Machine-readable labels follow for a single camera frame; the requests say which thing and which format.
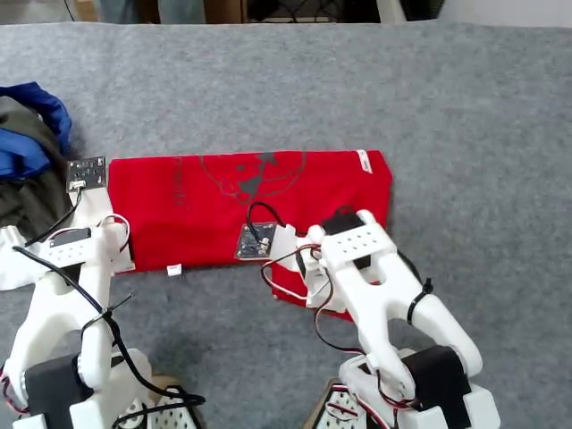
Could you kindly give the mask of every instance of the circuit board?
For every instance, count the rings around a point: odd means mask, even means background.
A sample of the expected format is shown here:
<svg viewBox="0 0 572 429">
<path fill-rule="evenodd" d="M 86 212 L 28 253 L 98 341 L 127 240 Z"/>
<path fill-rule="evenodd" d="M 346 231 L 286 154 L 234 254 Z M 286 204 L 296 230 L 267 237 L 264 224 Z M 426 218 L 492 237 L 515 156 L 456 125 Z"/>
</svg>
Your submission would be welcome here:
<svg viewBox="0 0 572 429">
<path fill-rule="evenodd" d="M 107 184 L 105 157 L 79 159 L 68 162 L 66 188 L 73 192 L 78 188 L 104 188 Z"/>
<path fill-rule="evenodd" d="M 252 226 L 257 232 L 260 240 L 265 244 L 259 243 L 249 227 L 247 225 L 243 225 L 240 232 L 236 257 L 237 259 L 245 261 L 268 259 L 270 256 L 270 247 L 272 246 L 274 232 L 276 231 L 276 223 L 254 223 Z"/>
</svg>

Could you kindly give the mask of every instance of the blue cloth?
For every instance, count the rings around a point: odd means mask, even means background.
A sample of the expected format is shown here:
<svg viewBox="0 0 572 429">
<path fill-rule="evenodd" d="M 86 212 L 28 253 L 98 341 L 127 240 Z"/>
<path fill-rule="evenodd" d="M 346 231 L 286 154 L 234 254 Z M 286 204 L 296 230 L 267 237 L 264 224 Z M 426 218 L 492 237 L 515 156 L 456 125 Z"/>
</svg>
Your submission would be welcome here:
<svg viewBox="0 0 572 429">
<path fill-rule="evenodd" d="M 36 111 L 54 133 L 60 152 L 65 156 L 70 146 L 72 119 L 62 101 L 43 90 L 36 82 L 0 87 L 0 97 L 7 96 Z M 43 172 L 50 161 L 34 139 L 11 130 L 0 129 L 0 177 L 24 179 Z"/>
</svg>

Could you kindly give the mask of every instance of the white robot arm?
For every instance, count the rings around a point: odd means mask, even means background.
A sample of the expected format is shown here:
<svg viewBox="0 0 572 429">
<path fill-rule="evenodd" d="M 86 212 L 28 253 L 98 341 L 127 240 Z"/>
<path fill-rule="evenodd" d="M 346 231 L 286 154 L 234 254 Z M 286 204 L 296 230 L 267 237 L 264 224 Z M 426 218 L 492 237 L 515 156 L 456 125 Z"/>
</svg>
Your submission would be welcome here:
<svg viewBox="0 0 572 429">
<path fill-rule="evenodd" d="M 365 408 L 401 429 L 500 427 L 491 393 L 468 381 L 483 368 L 478 348 L 431 293 L 430 280 L 421 284 L 371 213 L 343 214 L 333 233 L 315 225 L 303 238 L 290 225 L 277 226 L 270 258 L 288 254 L 279 264 L 302 275 L 307 307 L 318 313 L 347 310 L 353 318 L 364 354 L 343 364 L 340 378 Z M 395 318 L 438 346 L 419 353 L 396 350 L 387 329 Z M 430 374 L 450 387 L 434 385 Z"/>
<path fill-rule="evenodd" d="M 155 405 L 149 391 L 162 397 L 162 409 L 200 405 L 204 399 L 198 395 L 153 385 L 145 355 L 123 344 L 111 313 L 124 301 L 110 307 L 109 292 L 112 276 L 132 266 L 129 223 L 112 212 L 103 177 L 105 159 L 73 162 L 70 170 L 81 176 L 80 186 L 97 184 L 72 192 L 77 203 L 70 228 L 34 246 L 26 246 L 13 227 L 0 230 L 3 255 L 9 258 L 3 260 L 9 275 L 0 280 L 10 288 L 36 283 L 12 354 L 0 368 L 0 387 L 5 395 L 12 386 L 15 398 L 8 404 L 21 414 L 13 428 L 140 427 Z M 122 222 L 109 222 L 113 219 Z M 57 343 L 73 331 L 81 332 L 80 353 L 51 358 Z M 115 345 L 119 352 L 113 352 Z M 138 416 L 131 417 L 133 412 Z M 190 410 L 176 414 L 185 427 L 198 427 Z M 147 429 L 155 427 L 155 419 L 145 421 Z M 175 427 L 174 421 L 169 427 Z"/>
</svg>

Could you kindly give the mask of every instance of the gray carpet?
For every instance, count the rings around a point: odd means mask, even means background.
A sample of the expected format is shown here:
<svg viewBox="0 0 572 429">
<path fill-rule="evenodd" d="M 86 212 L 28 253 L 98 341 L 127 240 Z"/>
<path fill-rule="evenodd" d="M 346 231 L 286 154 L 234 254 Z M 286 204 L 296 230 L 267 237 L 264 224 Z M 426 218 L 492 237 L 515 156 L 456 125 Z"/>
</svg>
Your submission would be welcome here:
<svg viewBox="0 0 572 429">
<path fill-rule="evenodd" d="M 58 95 L 83 156 L 381 149 L 390 232 L 482 351 L 503 427 L 569 427 L 572 30 L 55 24 L 0 40 L 1 83 Z M 344 360 L 253 266 L 114 280 L 115 299 L 129 291 L 125 340 L 206 395 L 210 428 L 300 427 Z M 30 294 L 0 295 L 0 356 Z"/>
</svg>

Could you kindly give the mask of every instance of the black cable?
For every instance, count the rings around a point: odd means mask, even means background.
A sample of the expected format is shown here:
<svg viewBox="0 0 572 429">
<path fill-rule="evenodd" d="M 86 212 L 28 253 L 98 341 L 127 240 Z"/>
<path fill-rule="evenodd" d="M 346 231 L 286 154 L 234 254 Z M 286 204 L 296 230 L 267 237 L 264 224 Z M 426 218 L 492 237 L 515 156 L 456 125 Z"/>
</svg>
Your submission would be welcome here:
<svg viewBox="0 0 572 429">
<path fill-rule="evenodd" d="M 336 346 L 335 344 L 329 342 L 320 332 L 320 327 L 319 327 L 319 316 L 322 313 L 322 310 L 325 308 L 325 306 L 327 306 L 330 301 L 332 300 L 333 297 L 333 282 L 332 282 L 332 277 L 330 276 L 330 273 L 328 273 L 328 270 L 325 270 L 325 275 L 328 276 L 328 281 L 330 283 L 330 294 L 328 295 L 328 298 L 326 298 L 326 300 L 324 301 L 324 303 L 322 303 L 322 305 L 320 307 L 318 307 L 315 312 L 314 312 L 314 327 L 315 327 L 315 333 L 318 336 L 318 338 L 320 340 L 322 340 L 323 343 L 327 344 L 328 346 L 330 346 L 333 349 L 339 350 L 339 351 L 343 351 L 344 353 L 357 353 L 360 355 L 365 355 L 365 352 L 358 348 L 358 347 L 340 347 L 340 346 Z"/>
<path fill-rule="evenodd" d="M 137 418 L 140 416 L 148 416 L 149 414 L 158 413 L 161 411 L 167 411 L 169 409 L 186 408 L 187 406 L 188 406 L 188 404 L 186 404 L 184 402 L 179 402 L 177 404 L 159 405 L 157 407 L 152 407 L 152 408 L 147 408 L 145 405 L 143 405 L 143 409 L 141 409 L 140 411 L 136 411 L 134 413 L 126 414 L 125 416 L 120 417 L 117 420 L 115 420 L 114 425 L 112 426 L 112 429 L 119 427 L 119 425 L 121 423 L 125 423 L 126 421 L 128 421 L 131 418 Z"/>
<path fill-rule="evenodd" d="M 200 396 L 200 395 L 195 395 L 192 393 L 175 393 L 175 392 L 171 392 L 171 391 L 166 391 L 164 389 L 161 389 L 161 388 L 155 386 L 150 381 L 146 380 L 145 377 L 143 377 L 143 375 L 141 375 L 141 373 L 137 369 L 135 363 L 133 362 L 133 359 L 131 359 L 129 352 L 127 351 L 127 347 L 125 347 L 125 343 L 123 342 L 119 325 L 112 318 L 111 311 L 109 311 L 109 310 L 104 311 L 104 309 L 101 307 L 101 305 L 91 295 L 89 295 L 89 293 L 87 293 L 80 286 L 79 283 L 77 283 L 75 280 L 73 280 L 62 268 L 59 268 L 58 266 L 51 264 L 50 262 L 46 261 L 45 259 L 42 259 L 41 257 L 37 257 L 36 255 L 29 252 L 25 248 L 15 246 L 13 248 L 13 250 L 15 250 L 18 253 L 23 254 L 24 256 L 28 257 L 29 259 L 33 260 L 34 262 L 37 262 L 38 264 L 43 265 L 46 268 L 49 268 L 50 270 L 52 270 L 53 272 L 59 274 L 64 279 L 66 284 L 68 284 L 69 286 L 72 286 L 77 292 L 79 292 L 80 295 L 102 316 L 102 318 L 109 325 L 109 328 L 110 328 L 111 333 L 114 337 L 117 348 L 121 352 L 123 359 L 125 359 L 125 363 L 127 364 L 129 369 L 133 373 L 133 376 L 135 376 L 135 378 L 137 379 L 137 381 L 141 385 L 145 386 L 147 389 L 149 389 L 150 391 L 152 391 L 158 395 L 166 396 L 168 398 L 176 398 L 179 400 L 183 400 L 183 401 L 187 402 L 187 405 L 190 405 L 190 406 L 198 406 L 198 405 L 202 405 L 206 402 L 205 398 Z"/>
<path fill-rule="evenodd" d="M 65 4 L 65 8 L 68 10 L 68 14 L 70 15 L 71 20 L 75 22 L 75 18 L 73 17 L 73 13 L 70 10 L 70 5 L 68 4 L 68 0 L 63 0 L 63 3 Z"/>
<path fill-rule="evenodd" d="M 266 204 L 262 201 L 255 201 L 254 203 L 252 203 L 249 207 L 248 207 L 248 211 L 247 211 L 247 226 L 250 229 L 250 233 L 252 233 L 252 235 L 254 236 L 255 240 L 258 243 L 264 244 L 262 242 L 262 240 L 260 239 L 260 236 L 258 235 L 258 232 L 256 230 L 256 228 L 254 227 L 254 224 L 252 223 L 252 220 L 250 219 L 250 217 L 252 216 L 252 210 L 255 207 L 264 207 L 266 210 L 268 210 L 272 216 L 274 216 L 274 220 L 283 228 L 286 226 L 286 223 L 282 220 L 282 218 L 278 215 L 278 212 L 276 212 L 276 209 L 272 206 L 270 206 L 269 204 Z"/>
<path fill-rule="evenodd" d="M 101 307 L 101 305 L 91 296 L 89 295 L 89 293 L 83 289 L 79 283 L 77 283 L 75 280 L 73 280 L 62 268 L 52 264 L 51 262 L 46 261 L 45 259 L 42 259 L 41 257 L 37 257 L 36 255 L 34 255 L 33 253 L 31 253 L 29 250 L 26 250 L 25 248 L 21 248 L 20 246 L 14 246 L 12 248 L 14 251 L 23 254 L 25 257 L 27 257 L 28 259 L 31 259 L 32 261 L 43 265 L 45 268 L 49 268 L 51 271 L 53 271 L 54 273 L 57 273 L 60 275 L 60 277 L 63 278 L 63 280 L 65 281 L 65 283 L 68 286 L 72 286 L 77 292 L 80 293 L 80 295 L 99 313 L 103 313 L 104 309 L 103 307 Z"/>
<path fill-rule="evenodd" d="M 411 273 L 413 273 L 413 275 L 415 275 L 415 277 L 419 280 L 419 282 L 422 283 L 423 281 L 421 280 L 421 274 L 419 274 L 417 267 L 415 266 L 415 264 L 413 264 L 413 262 L 411 262 L 411 259 L 406 257 L 399 249 L 397 250 L 397 254 L 401 259 L 403 259 L 403 262 L 405 262 L 405 265 L 408 266 L 409 271 L 411 271 Z"/>
<path fill-rule="evenodd" d="M 83 188 L 80 188 L 80 190 L 78 191 L 78 199 L 76 199 L 75 204 L 73 206 L 71 206 L 70 209 L 60 219 L 58 219 L 52 226 L 50 226 L 47 229 L 47 231 L 44 231 L 41 234 L 39 234 L 38 236 L 34 237 L 33 239 L 26 241 L 26 243 L 24 244 L 24 247 L 28 248 L 32 244 L 37 243 L 38 241 L 45 239 L 48 235 L 50 235 L 52 232 L 57 230 L 62 223 L 67 221 L 75 213 L 78 206 L 80 205 L 81 192 L 82 191 L 83 191 Z"/>
<path fill-rule="evenodd" d="M 416 297 L 413 298 L 413 300 L 411 301 L 411 304 L 409 304 L 409 308 L 408 308 L 408 324 L 413 324 L 413 312 L 415 311 L 415 307 L 417 307 L 417 304 L 419 304 L 419 301 L 423 298 L 425 298 L 425 296 L 429 295 L 430 293 L 433 293 L 433 284 L 431 283 L 431 279 L 427 278 L 427 280 L 425 280 L 425 283 L 423 285 L 423 289 L 421 289 L 421 292 L 419 293 L 419 295 L 417 295 Z"/>
</svg>

